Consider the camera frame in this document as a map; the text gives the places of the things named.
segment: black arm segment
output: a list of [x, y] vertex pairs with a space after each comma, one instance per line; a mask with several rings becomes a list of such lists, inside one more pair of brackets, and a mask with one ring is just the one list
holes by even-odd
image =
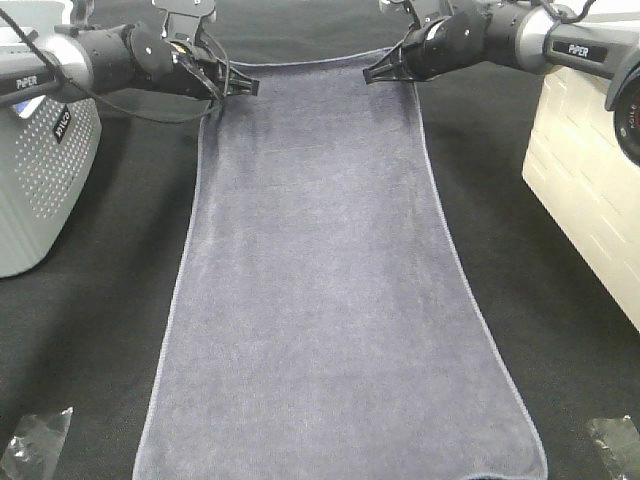
[[558, 25], [548, 35], [545, 58], [598, 77], [612, 79], [640, 47], [640, 33], [590, 24]]
[[35, 54], [0, 56], [0, 105], [15, 105], [60, 88], [60, 82]]

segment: black cable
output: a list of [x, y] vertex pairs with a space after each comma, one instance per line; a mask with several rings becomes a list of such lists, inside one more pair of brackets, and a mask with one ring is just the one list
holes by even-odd
[[543, 8], [547, 11], [547, 13], [551, 18], [553, 18], [554, 20], [558, 20], [560, 23], [564, 23], [564, 24], [578, 23], [583, 21], [587, 17], [587, 15], [589, 15], [589, 10], [591, 9], [591, 6], [594, 3], [596, 3], [596, 0], [586, 0], [586, 2], [584, 3], [584, 6], [582, 7], [582, 11], [580, 12], [579, 15], [576, 15], [574, 17], [568, 17], [565, 12], [559, 12], [558, 10], [553, 8], [549, 0], [538, 0], [538, 1], [543, 6]]
[[[206, 117], [207, 115], [210, 115], [211, 113], [213, 113], [214, 111], [218, 110], [222, 106], [221, 105], [222, 102], [214, 104], [214, 102], [211, 101], [211, 102], [209, 102], [210, 106], [207, 107], [207, 109], [204, 112], [198, 113], [196, 115], [188, 115], [188, 116], [177, 117], [177, 118], [147, 117], [145, 115], [141, 115], [139, 113], [132, 112], [130, 110], [122, 108], [121, 106], [116, 105], [115, 103], [113, 103], [113, 102], [107, 100], [106, 98], [98, 95], [97, 93], [95, 93], [92, 90], [84, 87], [83, 85], [80, 85], [72, 77], [67, 76], [64, 73], [64, 70], [62, 69], [62, 67], [60, 65], [57, 65], [57, 64], [53, 63], [44, 54], [44, 52], [42, 50], [40, 50], [31, 41], [31, 39], [27, 35], [25, 35], [25, 33], [20, 28], [20, 26], [13, 19], [13, 17], [11, 17], [11, 15], [9, 15], [2, 8], [0, 8], [0, 17], [7, 23], [7, 25], [9, 25], [9, 27], [11, 27], [11, 29], [20, 38], [20, 40], [22, 40], [29, 47], [29, 50], [31, 50], [31, 52], [45, 64], [47, 69], [49, 69], [49, 71], [54, 75], [54, 77], [60, 82], [61, 85], [64, 84], [65, 82], [69, 83], [70, 85], [73, 85], [75, 88], [80, 90], [82, 93], [84, 93], [88, 97], [90, 97], [90, 98], [94, 99], [95, 101], [100, 102], [103, 105], [106, 105], [107, 107], [109, 107], [109, 108], [111, 108], [111, 109], [113, 109], [113, 110], [115, 110], [117, 112], [120, 112], [120, 113], [122, 113], [124, 115], [127, 115], [127, 116], [132, 117], [132, 118], [137, 118], [139, 120], [145, 120], [145, 121], [148, 121], [148, 122], [161, 123], [161, 124], [165, 124], [165, 125], [180, 125], [180, 124], [183, 124], [183, 123], [191, 122], [193, 120], [198, 120], [200, 118]], [[229, 57], [227, 55], [227, 52], [224, 50], [222, 45], [220, 45], [220, 43], [218, 43], [217, 41], [215, 41], [215, 39], [213, 39], [213, 37], [209, 36], [209, 38], [214, 40], [214, 42], [216, 43], [216, 45], [218, 46], [220, 51], [223, 53], [223, 55], [227, 59], [226, 69], [227, 69], [227, 73], [229, 73], [229, 63], [228, 63]], [[228, 88], [228, 84], [225, 84], [225, 92], [224, 92], [223, 96], [226, 96], [227, 88]]]
[[226, 97], [229, 94], [229, 84], [231, 83], [231, 63], [229, 61], [229, 55], [227, 55], [227, 51], [224, 49], [224, 47], [220, 44], [220, 42], [218, 42], [215, 38], [213, 38], [209, 32], [205, 31], [204, 29], [202, 30], [202, 34], [204, 36], [207, 37], [207, 39], [213, 43], [218, 50], [220, 50], [220, 53], [222, 53], [223, 56], [223, 62], [224, 62], [224, 69], [225, 69], [225, 74], [224, 74], [224, 91], [222, 93], [223, 97]]

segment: black carpet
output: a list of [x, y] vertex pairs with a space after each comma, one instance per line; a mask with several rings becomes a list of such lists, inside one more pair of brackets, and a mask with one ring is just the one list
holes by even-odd
[[[97, 10], [104, 25], [160, 18], [146, 2], [107, 3]], [[214, 31], [238, 60], [345, 55], [403, 34], [406, 19], [387, 21], [375, 3], [228, 1]], [[540, 432], [550, 478], [602, 480], [584, 424], [640, 419], [640, 339], [521, 179], [539, 89], [536, 77], [479, 65], [420, 90], [454, 241]], [[116, 99], [155, 112], [184, 105]], [[103, 127], [51, 254], [0, 281], [0, 442], [25, 413], [73, 406], [57, 480], [130, 478], [194, 187], [197, 123], [105, 116]]]

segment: printed logo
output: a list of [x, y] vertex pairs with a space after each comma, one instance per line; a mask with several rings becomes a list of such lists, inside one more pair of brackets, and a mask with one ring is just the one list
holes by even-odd
[[589, 47], [583, 47], [581, 45], [569, 45], [569, 53], [582, 58], [589, 58]]
[[23, 88], [33, 87], [38, 84], [38, 77], [30, 75], [24, 78], [18, 78], [16, 80], [16, 89], [22, 90]]
[[69, 107], [66, 105], [60, 112], [60, 116], [58, 117], [58, 121], [53, 127], [53, 136], [56, 137], [56, 141], [58, 143], [62, 142], [65, 134], [67, 133], [67, 129], [69, 128], [69, 124], [71, 123], [71, 112], [69, 111]]

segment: gray towel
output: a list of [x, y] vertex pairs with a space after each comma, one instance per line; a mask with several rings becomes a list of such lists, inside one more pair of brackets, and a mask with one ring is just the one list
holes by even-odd
[[136, 480], [547, 478], [380, 56], [244, 66], [202, 122]]

